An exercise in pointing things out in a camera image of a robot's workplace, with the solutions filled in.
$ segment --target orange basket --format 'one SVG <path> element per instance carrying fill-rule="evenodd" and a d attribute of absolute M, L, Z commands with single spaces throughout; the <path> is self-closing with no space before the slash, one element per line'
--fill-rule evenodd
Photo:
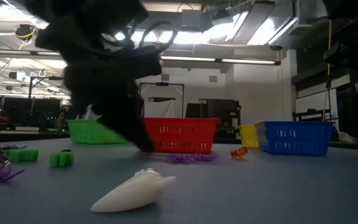
<path fill-rule="evenodd" d="M 145 118 L 155 152 L 211 152 L 216 118 Z"/>

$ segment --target orange gem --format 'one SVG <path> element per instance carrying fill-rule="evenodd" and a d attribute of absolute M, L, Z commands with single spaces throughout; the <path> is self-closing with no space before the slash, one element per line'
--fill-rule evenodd
<path fill-rule="evenodd" d="M 230 155 L 234 159 L 242 159 L 242 157 L 245 156 L 247 153 L 248 153 L 248 149 L 244 146 L 230 151 Z"/>

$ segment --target blue table surface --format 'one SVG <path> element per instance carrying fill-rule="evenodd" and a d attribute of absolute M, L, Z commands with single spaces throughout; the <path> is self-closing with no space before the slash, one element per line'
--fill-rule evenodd
<path fill-rule="evenodd" d="M 0 184 L 0 223 L 358 223 L 358 150 L 330 148 L 325 157 L 278 156 L 215 144 L 211 163 L 172 165 L 134 146 L 81 145 L 69 139 L 13 142 L 39 149 L 37 162 Z M 71 149 L 74 166 L 51 168 L 49 154 Z M 129 212 L 92 213 L 99 198 L 140 169 L 177 182 L 157 203 Z"/>

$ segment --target white shell-shaped object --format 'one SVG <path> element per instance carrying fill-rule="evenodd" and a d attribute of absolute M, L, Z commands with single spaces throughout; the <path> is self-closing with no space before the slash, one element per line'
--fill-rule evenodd
<path fill-rule="evenodd" d="M 162 177 L 148 168 L 116 187 L 92 205 L 92 212 L 121 212 L 155 202 L 164 189 L 176 181 L 176 177 Z"/>

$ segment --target yellow basket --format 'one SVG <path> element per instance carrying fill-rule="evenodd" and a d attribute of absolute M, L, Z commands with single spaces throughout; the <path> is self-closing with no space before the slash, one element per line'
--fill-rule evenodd
<path fill-rule="evenodd" d="M 258 149 L 258 137 L 255 125 L 240 125 L 241 143 L 247 148 Z"/>

